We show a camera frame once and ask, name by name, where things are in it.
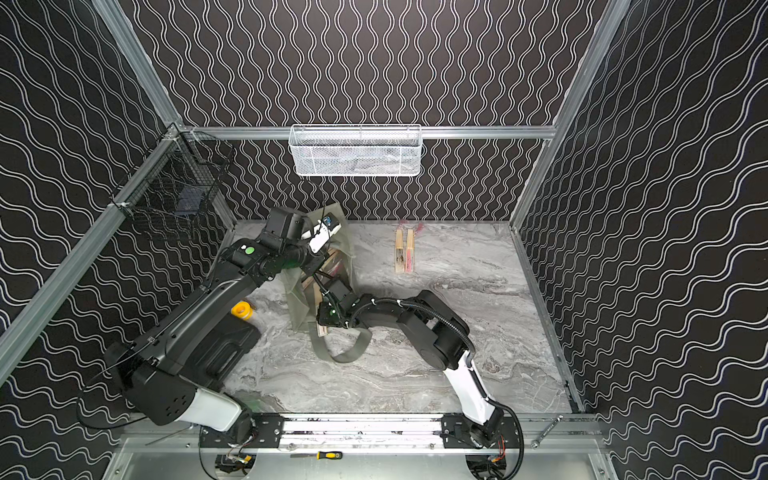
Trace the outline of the olive green tote bag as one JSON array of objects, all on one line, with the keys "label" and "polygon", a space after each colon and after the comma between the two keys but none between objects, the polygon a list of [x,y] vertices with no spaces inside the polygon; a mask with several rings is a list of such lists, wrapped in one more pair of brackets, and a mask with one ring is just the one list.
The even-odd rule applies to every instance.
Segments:
[{"label": "olive green tote bag", "polygon": [[[357,288],[357,280],[354,271],[353,258],[355,257],[354,247],[348,234],[348,222],[340,203],[329,204],[324,208],[309,212],[306,216],[310,221],[316,223],[324,214],[333,214],[341,222],[341,230],[332,237],[329,248],[337,249],[343,261],[344,270],[339,275],[352,288]],[[302,281],[306,275],[298,268],[284,270],[278,276],[282,281],[287,305],[290,313],[291,324],[297,332],[306,332],[309,334],[314,353],[320,360],[335,362],[337,364],[348,364],[359,359],[368,348],[372,339],[372,333],[361,327],[354,327],[359,334],[354,345],[347,351],[333,355],[326,344],[325,338],[319,338],[315,333],[316,314],[314,306],[310,305],[302,287]]]}]

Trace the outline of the folding fan with pink paper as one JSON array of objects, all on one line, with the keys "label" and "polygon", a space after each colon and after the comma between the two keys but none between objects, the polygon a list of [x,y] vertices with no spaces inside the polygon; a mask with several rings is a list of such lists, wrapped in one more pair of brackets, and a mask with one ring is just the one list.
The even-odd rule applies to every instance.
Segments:
[{"label": "folding fan with pink paper", "polygon": [[415,240],[417,235],[423,230],[424,225],[418,223],[415,227],[406,229],[406,247],[405,247],[405,272],[413,273],[415,269]]}]

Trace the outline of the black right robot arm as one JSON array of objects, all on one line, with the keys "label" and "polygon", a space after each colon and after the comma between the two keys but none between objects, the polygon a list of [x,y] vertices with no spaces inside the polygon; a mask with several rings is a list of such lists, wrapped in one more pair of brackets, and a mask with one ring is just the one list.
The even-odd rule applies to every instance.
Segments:
[{"label": "black right robot arm", "polygon": [[[319,291],[321,300],[309,334],[320,359],[352,363],[368,349],[373,328],[397,329],[428,365],[445,374],[454,389],[464,418],[458,438],[476,448],[496,443],[504,410],[477,373],[470,328],[440,297],[429,290],[405,299],[358,295],[340,278],[322,283]],[[333,354],[319,334],[321,327],[351,329],[358,335],[351,348]]]}]

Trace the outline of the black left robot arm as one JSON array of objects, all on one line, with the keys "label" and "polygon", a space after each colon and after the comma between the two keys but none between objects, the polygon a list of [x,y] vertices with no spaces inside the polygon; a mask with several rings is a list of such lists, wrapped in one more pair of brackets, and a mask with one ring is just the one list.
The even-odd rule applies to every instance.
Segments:
[{"label": "black left robot arm", "polygon": [[157,326],[108,348],[107,370],[119,393],[157,426],[189,422],[223,434],[230,443],[247,442],[254,430],[251,410],[186,378],[182,370],[247,294],[284,270],[315,273],[340,228],[332,213],[310,220],[297,211],[273,208],[261,232],[225,247],[204,283]]}]

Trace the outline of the yellow tape roll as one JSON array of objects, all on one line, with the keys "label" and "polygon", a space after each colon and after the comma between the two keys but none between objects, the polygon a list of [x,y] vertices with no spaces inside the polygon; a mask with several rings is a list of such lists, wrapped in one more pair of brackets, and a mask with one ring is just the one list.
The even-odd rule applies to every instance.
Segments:
[{"label": "yellow tape roll", "polygon": [[253,313],[253,307],[247,301],[240,301],[231,308],[231,314],[244,321],[250,320]]}]

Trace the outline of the horizontal aluminium back bar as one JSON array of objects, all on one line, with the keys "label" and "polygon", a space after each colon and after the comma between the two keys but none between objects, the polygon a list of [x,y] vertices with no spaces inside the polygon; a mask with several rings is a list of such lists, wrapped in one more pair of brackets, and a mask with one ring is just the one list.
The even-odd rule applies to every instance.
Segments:
[{"label": "horizontal aluminium back bar", "polygon": [[553,139],[554,126],[418,126],[418,125],[309,125],[301,127],[184,127],[183,132],[222,140],[289,140],[298,135],[320,138],[445,139]]}]

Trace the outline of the left aluminium side bar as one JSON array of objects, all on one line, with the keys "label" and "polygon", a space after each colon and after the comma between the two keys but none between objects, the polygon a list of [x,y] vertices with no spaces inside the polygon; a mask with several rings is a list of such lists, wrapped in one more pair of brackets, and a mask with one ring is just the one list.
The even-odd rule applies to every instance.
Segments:
[{"label": "left aluminium side bar", "polygon": [[1,380],[6,381],[105,245],[125,221],[122,209],[165,162],[178,136],[166,134],[105,207],[85,235],[1,335]]}]

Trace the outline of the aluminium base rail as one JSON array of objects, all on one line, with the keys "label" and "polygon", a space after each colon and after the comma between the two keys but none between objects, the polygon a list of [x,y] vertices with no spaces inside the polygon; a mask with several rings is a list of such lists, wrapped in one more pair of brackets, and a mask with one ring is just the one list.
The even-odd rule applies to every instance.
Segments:
[{"label": "aluminium base rail", "polygon": [[[592,453],[602,428],[587,414],[520,414],[526,446],[535,453]],[[458,414],[257,414],[255,433],[233,453],[493,454],[497,442],[479,448]]]}]

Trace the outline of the yellow handled screwdriver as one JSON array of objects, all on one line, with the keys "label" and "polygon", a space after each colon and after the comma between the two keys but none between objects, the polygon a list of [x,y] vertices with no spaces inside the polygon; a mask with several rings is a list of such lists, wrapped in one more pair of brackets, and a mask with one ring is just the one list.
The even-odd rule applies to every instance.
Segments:
[{"label": "yellow handled screwdriver", "polygon": [[319,451],[316,453],[293,453],[291,458],[313,458],[316,460],[341,460],[344,454],[340,451]]}]

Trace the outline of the aluminium corner frame post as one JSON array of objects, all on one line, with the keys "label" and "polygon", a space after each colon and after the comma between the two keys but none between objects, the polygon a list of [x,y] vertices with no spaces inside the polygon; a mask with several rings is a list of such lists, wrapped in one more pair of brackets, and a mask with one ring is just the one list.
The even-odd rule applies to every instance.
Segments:
[{"label": "aluminium corner frame post", "polygon": [[173,105],[149,55],[141,44],[132,22],[115,0],[95,0],[93,5],[108,28],[116,45],[132,68],[139,85],[148,96],[156,114],[168,125],[181,126],[182,117]]}]

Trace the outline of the right aluminium frame post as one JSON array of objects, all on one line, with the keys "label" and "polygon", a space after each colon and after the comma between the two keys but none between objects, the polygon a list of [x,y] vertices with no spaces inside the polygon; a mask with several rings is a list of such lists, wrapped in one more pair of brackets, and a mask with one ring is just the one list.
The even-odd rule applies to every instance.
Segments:
[{"label": "right aluminium frame post", "polygon": [[579,107],[597,74],[597,70],[605,59],[611,41],[621,26],[630,6],[631,1],[629,0],[607,2],[571,85],[566,92],[558,115],[555,118],[553,124],[554,135],[542,147],[511,216],[510,226],[514,231],[518,231],[524,223],[525,217],[543,185],[547,172],[554,162],[558,149],[564,142],[566,134],[579,111]]}]

